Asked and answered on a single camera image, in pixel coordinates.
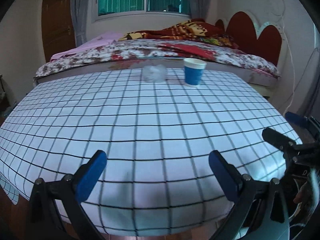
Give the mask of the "person right hand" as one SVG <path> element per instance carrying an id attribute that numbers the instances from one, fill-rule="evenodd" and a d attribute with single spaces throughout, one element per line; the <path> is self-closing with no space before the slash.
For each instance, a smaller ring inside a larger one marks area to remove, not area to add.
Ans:
<path id="1" fill-rule="evenodd" d="M 306 183 L 300 188 L 294 203 L 302 203 L 313 214 L 319 203 L 319 174 L 315 169 L 311 169 Z"/>

